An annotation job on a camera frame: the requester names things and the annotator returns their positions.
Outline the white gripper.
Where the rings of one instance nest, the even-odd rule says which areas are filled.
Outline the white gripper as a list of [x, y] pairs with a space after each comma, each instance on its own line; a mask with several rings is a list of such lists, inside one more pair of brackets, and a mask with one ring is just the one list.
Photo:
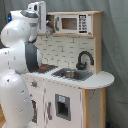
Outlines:
[[38, 15], [38, 21], [37, 21], [36, 27], [34, 28], [34, 33], [45, 34], [46, 33], [46, 3], [44, 1], [30, 3], [28, 5], [28, 10]]

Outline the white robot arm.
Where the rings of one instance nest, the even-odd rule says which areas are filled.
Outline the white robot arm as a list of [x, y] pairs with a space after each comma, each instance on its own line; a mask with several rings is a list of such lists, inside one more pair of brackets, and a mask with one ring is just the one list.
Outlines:
[[31, 123], [34, 110], [22, 74], [34, 72], [42, 55], [34, 45], [38, 34], [46, 33], [46, 3], [30, 3], [26, 10], [11, 11], [0, 36], [0, 106], [2, 128], [37, 128]]

